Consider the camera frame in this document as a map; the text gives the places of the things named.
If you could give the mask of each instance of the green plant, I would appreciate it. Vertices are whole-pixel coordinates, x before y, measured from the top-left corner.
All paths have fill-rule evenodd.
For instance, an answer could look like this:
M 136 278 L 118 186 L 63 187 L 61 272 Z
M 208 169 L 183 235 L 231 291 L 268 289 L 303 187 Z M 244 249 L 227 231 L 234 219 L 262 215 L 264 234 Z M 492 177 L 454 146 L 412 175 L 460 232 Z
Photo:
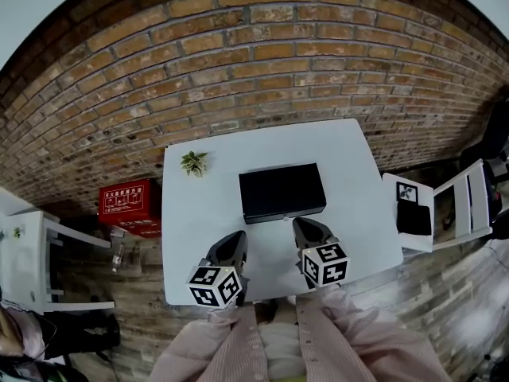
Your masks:
M 193 173 L 197 177 L 201 177 L 207 171 L 207 160 L 205 157 L 207 153 L 194 154 L 189 151 L 185 156 L 182 156 L 182 169 L 189 175 Z

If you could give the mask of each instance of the white chair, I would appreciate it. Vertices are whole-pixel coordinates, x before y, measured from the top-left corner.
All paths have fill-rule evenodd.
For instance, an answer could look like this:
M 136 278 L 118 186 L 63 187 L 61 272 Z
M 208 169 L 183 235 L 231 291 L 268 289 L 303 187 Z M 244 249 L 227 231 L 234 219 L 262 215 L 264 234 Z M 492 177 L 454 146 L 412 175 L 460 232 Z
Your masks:
M 102 310 L 115 308 L 114 302 L 52 302 L 51 294 L 61 290 L 49 286 L 49 245 L 62 246 L 58 234 L 88 244 L 110 248 L 111 243 L 75 231 L 46 218 L 41 211 L 6 216 L 0 222 L 6 237 L 0 242 L 0 286 L 3 298 L 43 314 L 48 311 Z M 19 237 L 14 236 L 18 230 Z
M 488 194 L 486 192 L 482 160 L 473 163 L 466 170 L 461 171 L 454 178 L 435 190 L 428 185 L 419 184 L 415 181 L 385 173 L 383 175 L 383 183 L 386 186 L 389 202 L 392 204 L 394 222 L 397 217 L 398 202 L 396 197 L 396 184 L 398 182 L 414 185 L 418 188 L 418 203 L 419 205 L 429 207 L 432 228 L 430 236 L 400 233 L 398 238 L 402 248 L 431 252 L 462 244 L 492 233 L 489 222 Z M 454 188 L 454 202 L 456 206 L 455 236 L 454 239 L 433 244 L 434 198 L 450 187 Z

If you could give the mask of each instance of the white table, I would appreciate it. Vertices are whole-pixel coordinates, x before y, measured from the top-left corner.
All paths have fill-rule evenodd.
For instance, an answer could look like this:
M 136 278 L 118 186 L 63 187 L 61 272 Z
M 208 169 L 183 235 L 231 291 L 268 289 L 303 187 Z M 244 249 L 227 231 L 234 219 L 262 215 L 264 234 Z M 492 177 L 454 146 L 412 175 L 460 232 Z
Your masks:
M 14 237 L 15 228 L 21 229 L 19 238 Z M 102 248 L 109 248 L 110 242 L 48 220 L 42 211 L 1 216 L 0 230 L 5 234 L 5 238 L 0 242 L 2 298 L 21 304 L 24 308 L 39 314 L 45 311 L 96 310 L 115 307 L 113 302 L 48 302 L 48 295 L 52 293 L 49 288 L 49 239 L 61 233 Z M 53 243 L 61 245 L 59 240 L 54 240 Z
M 417 187 L 418 203 L 429 207 L 429 216 L 431 218 L 431 235 L 411 235 L 409 233 L 399 233 L 398 242 L 401 248 L 411 249 L 413 251 L 433 251 L 433 232 L 435 222 L 435 203 L 433 189 L 428 185 L 407 180 L 393 174 L 385 173 L 383 175 L 383 185 L 385 186 L 387 201 L 390 203 L 390 211 L 394 219 L 394 225 L 398 218 L 398 200 L 396 198 L 396 185 L 398 182 L 410 184 Z
M 208 152 L 208 172 L 188 177 L 181 157 Z M 354 119 L 302 123 L 204 138 L 165 152 L 162 250 L 166 300 L 193 304 L 185 287 L 192 266 L 231 232 L 247 233 L 247 301 L 308 292 L 298 261 L 292 220 L 246 225 L 239 173 L 275 166 L 318 164 L 327 206 L 309 216 L 344 241 L 348 282 L 402 262 L 402 250 L 366 139 Z

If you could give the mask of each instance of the pink striped shirt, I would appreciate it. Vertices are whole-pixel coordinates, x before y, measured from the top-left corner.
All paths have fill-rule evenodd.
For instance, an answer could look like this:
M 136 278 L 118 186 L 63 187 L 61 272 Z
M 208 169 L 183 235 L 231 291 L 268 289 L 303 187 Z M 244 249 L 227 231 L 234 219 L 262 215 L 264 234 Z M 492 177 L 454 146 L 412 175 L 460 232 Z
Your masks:
M 380 310 L 360 310 L 337 285 L 297 297 L 308 382 L 450 382 L 433 347 Z M 267 381 L 253 306 L 213 310 L 163 352 L 150 381 Z

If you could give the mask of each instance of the brick wall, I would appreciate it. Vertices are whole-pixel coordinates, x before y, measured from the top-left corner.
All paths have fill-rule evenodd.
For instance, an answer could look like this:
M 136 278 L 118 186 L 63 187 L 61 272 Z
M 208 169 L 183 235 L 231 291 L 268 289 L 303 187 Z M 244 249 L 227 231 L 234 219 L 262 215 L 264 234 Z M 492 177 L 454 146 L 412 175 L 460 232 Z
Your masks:
M 482 132 L 509 48 L 462 0 L 69 0 L 0 73 L 0 185 L 51 212 L 166 146 L 355 118 L 381 170 Z

